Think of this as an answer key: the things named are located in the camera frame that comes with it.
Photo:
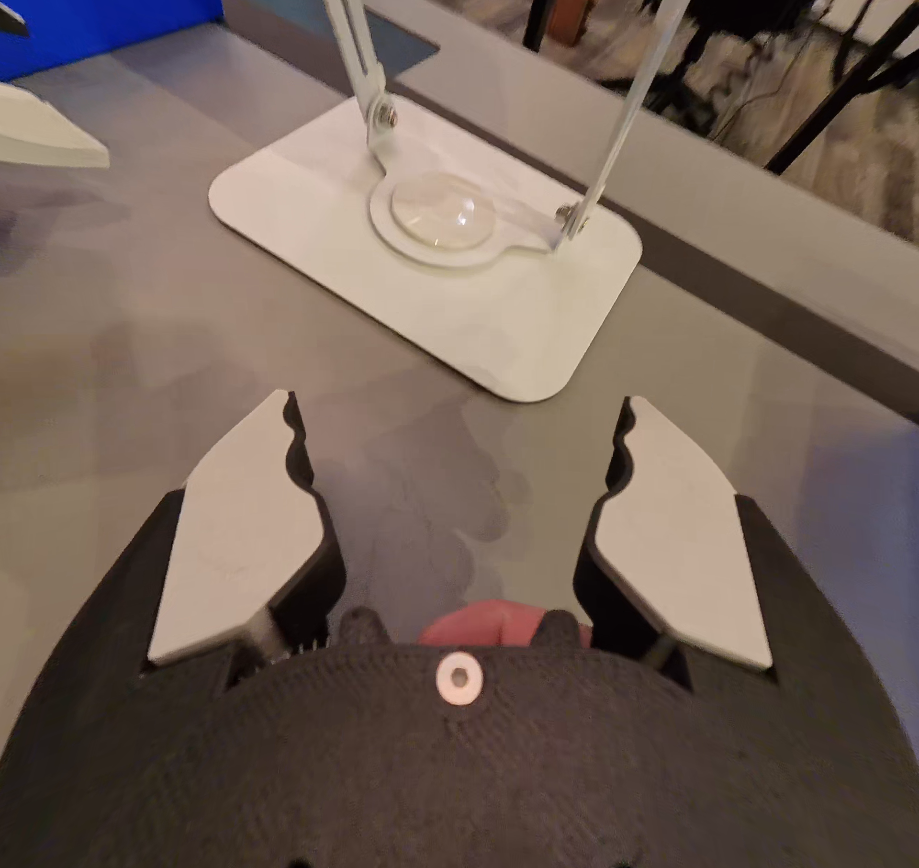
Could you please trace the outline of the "person's right hand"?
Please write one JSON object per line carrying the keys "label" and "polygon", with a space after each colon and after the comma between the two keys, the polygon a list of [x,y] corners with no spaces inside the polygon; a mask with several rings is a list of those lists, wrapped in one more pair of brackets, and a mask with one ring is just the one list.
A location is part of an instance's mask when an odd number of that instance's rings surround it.
{"label": "person's right hand", "polygon": [[545,609],[504,599],[477,601],[433,621],[419,634],[426,646],[528,646]]}

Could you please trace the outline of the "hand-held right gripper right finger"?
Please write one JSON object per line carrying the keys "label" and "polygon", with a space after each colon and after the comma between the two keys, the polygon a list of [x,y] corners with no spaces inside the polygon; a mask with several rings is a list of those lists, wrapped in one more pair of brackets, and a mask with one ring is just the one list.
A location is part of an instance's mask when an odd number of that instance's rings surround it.
{"label": "hand-held right gripper right finger", "polygon": [[660,671],[684,647],[773,667],[737,498],[691,437],[624,398],[572,578],[591,649]]}

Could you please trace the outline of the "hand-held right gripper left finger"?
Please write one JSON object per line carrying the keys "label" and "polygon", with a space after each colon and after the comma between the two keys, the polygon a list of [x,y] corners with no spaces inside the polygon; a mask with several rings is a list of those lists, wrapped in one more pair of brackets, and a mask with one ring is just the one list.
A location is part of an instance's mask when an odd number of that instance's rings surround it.
{"label": "hand-held right gripper left finger", "polygon": [[262,664],[326,647],[346,585],[298,400],[276,390],[186,480],[147,659],[237,644]]}

